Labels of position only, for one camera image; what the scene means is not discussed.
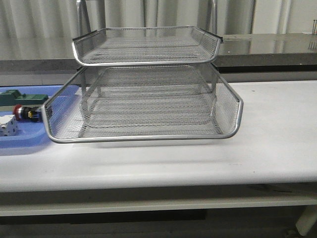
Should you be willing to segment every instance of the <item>mesh tray wall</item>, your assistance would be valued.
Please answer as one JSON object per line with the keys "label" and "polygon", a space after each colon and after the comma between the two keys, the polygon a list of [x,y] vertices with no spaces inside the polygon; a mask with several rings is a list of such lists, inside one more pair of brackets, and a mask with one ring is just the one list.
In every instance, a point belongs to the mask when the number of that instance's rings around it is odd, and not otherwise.
{"label": "mesh tray wall", "polygon": [[198,63],[215,59],[221,38],[196,27],[106,28],[73,41],[85,66]]}
{"label": "mesh tray wall", "polygon": [[60,143],[228,138],[241,110],[208,63],[85,68],[43,105],[47,132]]}

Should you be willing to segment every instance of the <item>metal mesh tray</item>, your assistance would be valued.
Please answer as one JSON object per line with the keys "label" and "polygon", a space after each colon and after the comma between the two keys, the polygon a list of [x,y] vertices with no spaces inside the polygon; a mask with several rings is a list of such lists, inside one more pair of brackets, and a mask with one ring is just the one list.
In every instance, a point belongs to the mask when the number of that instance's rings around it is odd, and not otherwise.
{"label": "metal mesh tray", "polygon": [[192,26],[106,28],[73,40],[85,66],[199,63],[213,61],[221,38]]}
{"label": "metal mesh tray", "polygon": [[203,63],[83,68],[42,109],[49,137],[73,143],[228,138],[242,105]]}

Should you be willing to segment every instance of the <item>white electrical component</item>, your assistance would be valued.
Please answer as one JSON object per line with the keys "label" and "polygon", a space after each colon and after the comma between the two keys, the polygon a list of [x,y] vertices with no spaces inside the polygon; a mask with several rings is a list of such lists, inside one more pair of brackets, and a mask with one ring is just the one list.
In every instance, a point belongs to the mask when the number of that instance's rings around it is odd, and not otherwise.
{"label": "white electrical component", "polygon": [[0,136],[16,135],[18,124],[15,115],[5,115],[0,117]]}

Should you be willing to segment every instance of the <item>green component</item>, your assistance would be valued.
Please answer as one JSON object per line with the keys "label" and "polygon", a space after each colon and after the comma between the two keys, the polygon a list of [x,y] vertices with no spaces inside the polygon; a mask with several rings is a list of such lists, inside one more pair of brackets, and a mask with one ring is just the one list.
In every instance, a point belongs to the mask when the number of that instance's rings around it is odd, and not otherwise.
{"label": "green component", "polygon": [[0,107],[21,105],[40,105],[48,99],[47,94],[21,94],[19,90],[6,90],[0,93]]}

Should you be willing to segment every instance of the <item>white curtain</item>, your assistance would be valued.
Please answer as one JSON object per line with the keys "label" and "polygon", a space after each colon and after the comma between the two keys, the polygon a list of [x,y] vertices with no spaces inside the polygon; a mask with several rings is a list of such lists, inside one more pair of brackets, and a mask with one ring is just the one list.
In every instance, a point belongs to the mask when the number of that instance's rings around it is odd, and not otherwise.
{"label": "white curtain", "polygon": [[[87,1],[92,30],[177,25],[206,28],[207,7],[208,0]],[[316,11],[316,0],[218,0],[218,34],[309,31]],[[0,0],[1,38],[74,38],[76,19],[76,0]]]}

